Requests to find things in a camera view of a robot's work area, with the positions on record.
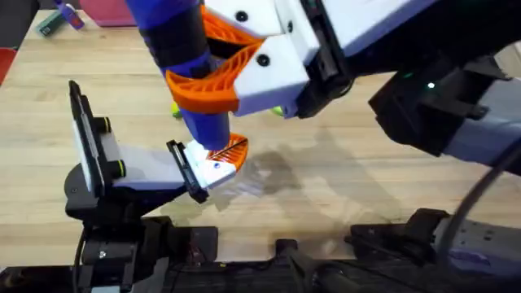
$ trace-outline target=cable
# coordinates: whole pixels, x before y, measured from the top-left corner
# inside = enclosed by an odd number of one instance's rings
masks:
[[[449,250],[453,244],[459,227],[465,220],[469,211],[483,196],[485,191],[521,156],[521,138],[513,142],[503,153],[496,159],[492,168],[485,174],[472,190],[466,195],[457,211],[454,213],[445,228],[438,246],[438,262],[447,266],[449,264]]]
[[[74,265],[72,265],[72,292],[78,293],[78,268],[80,266],[81,253],[83,251],[83,243],[85,242],[85,227],[81,230],[80,240],[76,248],[74,256]]]
[[[355,269],[359,269],[359,270],[363,270],[364,272],[367,272],[367,273],[370,273],[370,274],[374,274],[374,275],[377,275],[377,276],[380,276],[381,278],[385,278],[391,282],[397,282],[399,284],[401,284],[402,286],[406,286],[408,287],[409,289],[411,290],[416,290],[416,291],[420,291],[420,292],[423,292],[423,293],[431,293],[430,291],[427,291],[423,288],[420,288],[418,286],[415,286],[415,285],[411,285],[407,282],[404,282],[402,280],[400,280],[399,278],[394,278],[394,277],[391,277],[385,273],[381,273],[375,269],[369,269],[369,268],[366,268],[365,266],[363,265],[355,265],[355,264],[352,264],[350,262],[347,262],[347,261],[344,261],[344,260],[337,260],[337,262],[343,264],[343,265],[348,265],[348,266],[351,266]]]
[[[179,275],[183,273],[182,268],[184,268],[185,265],[183,264],[179,270],[173,269],[175,272],[177,272],[176,277],[173,279],[172,282],[172,288],[170,288],[170,293],[173,293],[176,289],[177,280],[179,279]]]

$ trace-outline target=table surface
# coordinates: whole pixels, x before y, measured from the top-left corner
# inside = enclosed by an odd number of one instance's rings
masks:
[[[111,117],[122,144],[165,149],[190,140],[138,31],[81,16],[81,32],[63,27],[44,39],[31,29],[0,86],[0,265],[72,263],[81,223],[64,212],[63,182],[78,162],[68,80],[95,114]],[[350,256],[342,238],[351,224],[406,221],[422,207],[452,212],[486,168],[390,141],[367,105],[389,77],[357,80],[313,119],[232,118],[232,130],[250,138],[240,174],[203,205],[182,196],[152,214],[216,225],[218,259],[228,261],[267,259],[277,238],[297,238],[316,257]],[[521,226],[520,191],[521,181],[505,175],[472,218]]]

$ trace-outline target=orange flexible link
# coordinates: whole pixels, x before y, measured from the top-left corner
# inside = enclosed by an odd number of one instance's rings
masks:
[[[247,157],[248,140],[240,134],[231,133],[230,141],[223,151],[210,151],[208,160],[230,163],[239,171]]]
[[[218,17],[212,15],[203,5],[201,6],[201,13],[203,14],[206,37],[243,46],[263,41],[220,20]]]
[[[239,99],[234,91],[234,81],[260,47],[260,43],[247,46],[204,79],[182,77],[168,71],[166,80],[173,99],[179,107],[192,112],[237,111]]]

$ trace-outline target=black screw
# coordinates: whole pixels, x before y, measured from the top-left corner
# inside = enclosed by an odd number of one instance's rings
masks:
[[[247,21],[247,13],[245,11],[239,11],[235,14],[235,19],[240,22]]]
[[[257,63],[262,67],[269,66],[269,57],[266,54],[261,54],[257,57]]]

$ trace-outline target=black mount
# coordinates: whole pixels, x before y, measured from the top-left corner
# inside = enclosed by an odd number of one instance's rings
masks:
[[[345,242],[358,260],[402,259],[417,266],[436,262],[434,232],[445,211],[420,208],[406,224],[353,225]]]
[[[184,186],[176,190],[115,187],[113,181],[124,177],[126,170],[122,160],[109,162],[105,156],[101,135],[112,131],[110,120],[94,118],[78,84],[70,81],[69,85],[84,165],[75,166],[65,180],[65,210],[84,226],[75,263],[79,265],[81,258],[83,265],[75,276],[81,292],[98,286],[118,286],[121,292],[160,292],[170,265],[213,262],[216,227],[174,227],[167,216],[142,218],[186,192],[198,203],[208,197],[195,180],[184,146],[175,141],[167,144]],[[90,175],[90,188],[84,172]]]

